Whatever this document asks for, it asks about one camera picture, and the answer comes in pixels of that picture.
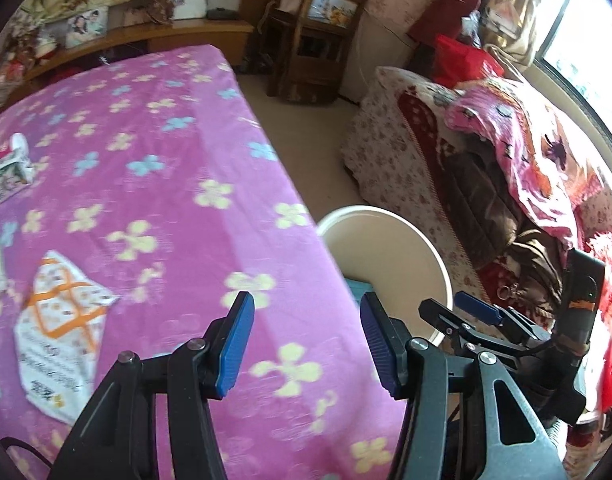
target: curtain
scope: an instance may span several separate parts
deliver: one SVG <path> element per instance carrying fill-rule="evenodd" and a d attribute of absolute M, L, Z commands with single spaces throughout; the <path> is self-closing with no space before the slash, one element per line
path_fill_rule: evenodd
<path fill-rule="evenodd" d="M 532 64 L 540 47 L 538 7 L 542 0 L 484 0 L 484 22 L 480 37 L 483 44 L 492 44 L 508 54 L 520 67 Z M 505 18 L 498 27 L 496 16 Z"/>

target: photo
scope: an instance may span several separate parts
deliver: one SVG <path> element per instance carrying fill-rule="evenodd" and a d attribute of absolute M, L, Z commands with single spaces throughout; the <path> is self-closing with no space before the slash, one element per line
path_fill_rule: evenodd
<path fill-rule="evenodd" d="M 68 20 L 66 48 L 78 46 L 86 41 L 101 38 L 106 34 L 108 7 L 87 10 Z"/>

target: blue gripper pad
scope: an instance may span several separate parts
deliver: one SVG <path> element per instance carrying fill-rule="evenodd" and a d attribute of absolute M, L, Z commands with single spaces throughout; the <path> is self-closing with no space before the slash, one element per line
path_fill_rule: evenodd
<path fill-rule="evenodd" d="M 502 317 L 496 306 L 478 300 L 478 298 L 471 296 L 463 290 L 455 294 L 455 305 L 487 325 L 497 326 L 502 322 Z"/>
<path fill-rule="evenodd" d="M 249 292 L 240 292 L 223 325 L 229 330 L 219 353 L 219 374 L 215 381 L 215 390 L 221 398 L 235 385 L 254 319 L 255 300 Z"/>
<path fill-rule="evenodd" d="M 403 398 L 402 388 L 407 383 L 406 348 L 374 292 L 361 298 L 359 318 L 381 386 L 394 399 Z"/>

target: bed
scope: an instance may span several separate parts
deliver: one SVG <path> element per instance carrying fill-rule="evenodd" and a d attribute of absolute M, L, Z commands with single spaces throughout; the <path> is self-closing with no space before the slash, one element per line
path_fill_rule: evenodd
<path fill-rule="evenodd" d="M 253 294 L 239 379 L 211 404 L 230 479 L 385 478 L 404 405 L 379 384 L 356 304 L 220 51 L 77 74 L 0 115 L 0 143 L 13 132 L 26 135 L 37 175 L 0 205 L 0 437 L 53 460 L 69 431 L 25 399 L 12 336 L 42 256 L 56 250 L 121 296 L 96 384 L 119 351 L 172 351 L 224 316 L 238 290 Z M 47 475 L 9 452 L 29 479 Z"/>

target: wooden chair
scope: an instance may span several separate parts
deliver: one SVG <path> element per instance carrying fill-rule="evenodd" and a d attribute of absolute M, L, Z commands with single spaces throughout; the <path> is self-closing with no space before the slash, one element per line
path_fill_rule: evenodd
<path fill-rule="evenodd" d="M 368 0 L 346 0 L 356 5 L 346 27 L 314 19 L 310 13 L 313 0 L 301 0 L 295 14 L 279 10 L 281 0 L 273 1 L 260 41 L 260 56 L 273 66 L 267 94 L 293 102 L 331 103 L 337 98 Z M 278 48 L 274 51 L 270 41 L 273 31 L 278 32 Z"/>

